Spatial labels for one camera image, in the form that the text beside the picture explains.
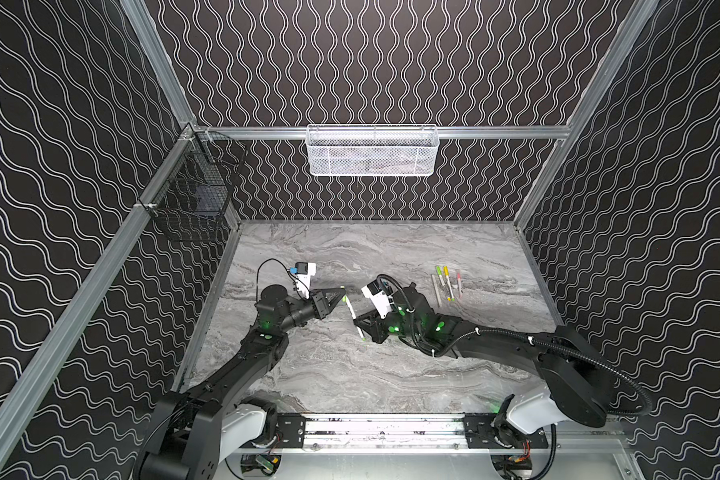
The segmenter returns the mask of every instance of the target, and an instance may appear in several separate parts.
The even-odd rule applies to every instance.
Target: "metal basket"
[[[309,125],[309,173],[319,177],[428,177],[438,156],[434,125]]]
[[[157,206],[147,209],[168,240],[177,242],[224,241],[229,226],[224,218],[230,189],[220,172],[202,152],[189,151],[164,183]]]

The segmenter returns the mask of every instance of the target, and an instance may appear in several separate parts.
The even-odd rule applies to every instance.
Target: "gray marble surface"
[[[536,280],[504,224],[244,224],[240,245],[193,371],[195,385],[228,361],[256,317],[256,269],[269,258],[317,263],[313,288],[344,285],[355,312],[377,274],[415,282],[435,311],[513,330],[553,330]],[[461,270],[464,298],[437,308],[434,265]],[[259,288],[291,282],[279,264]],[[485,360],[432,359],[390,337],[361,340],[345,303],[289,333],[285,357],[251,394],[296,412],[491,412],[530,374]]]

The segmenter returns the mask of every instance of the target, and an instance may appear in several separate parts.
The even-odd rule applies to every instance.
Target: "wavy line wallpaper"
[[[146,0],[200,124],[565,124],[630,0]]]
[[[179,131],[118,2],[0,2],[0,404]]]
[[[214,138],[212,154],[238,163],[232,202],[248,220],[512,221],[554,144],[444,140],[430,177],[314,177],[303,141],[256,141],[240,159]]]
[[[128,479],[224,245],[169,242],[150,223],[0,478]]]
[[[654,392],[624,421],[645,476],[720,478],[720,0],[659,5],[526,235],[563,318]]]

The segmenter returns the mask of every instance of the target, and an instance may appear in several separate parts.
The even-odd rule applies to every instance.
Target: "marker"
[[[451,291],[451,296],[448,299],[453,300],[454,299],[454,288],[451,286],[451,277],[448,276],[448,265],[443,265],[443,272],[445,272],[445,279],[448,281],[448,290]]]
[[[445,286],[445,280],[443,280],[443,273],[440,271],[440,265],[435,265],[434,269],[438,271],[438,276],[440,276],[440,284],[442,286]]]
[[[456,281],[458,282],[458,298],[464,298],[464,287],[461,285],[461,270],[456,270]]]
[[[352,308],[352,304],[349,302],[349,297],[344,295],[344,298],[342,298],[347,303],[347,306],[349,307],[349,313],[352,315],[352,319],[356,319],[357,315],[355,315],[355,309]],[[355,327],[358,330],[358,333],[360,334],[360,338],[365,340],[365,335],[362,334],[362,329],[358,326]]]
[[[432,286],[434,287],[434,294],[438,298],[438,306],[442,307],[443,302],[440,300],[440,289],[438,288],[438,278],[432,274]]]

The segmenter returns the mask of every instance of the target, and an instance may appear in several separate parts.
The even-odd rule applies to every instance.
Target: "white mesh basket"
[[[438,156],[434,125],[309,125],[309,173],[319,177],[428,177]]]

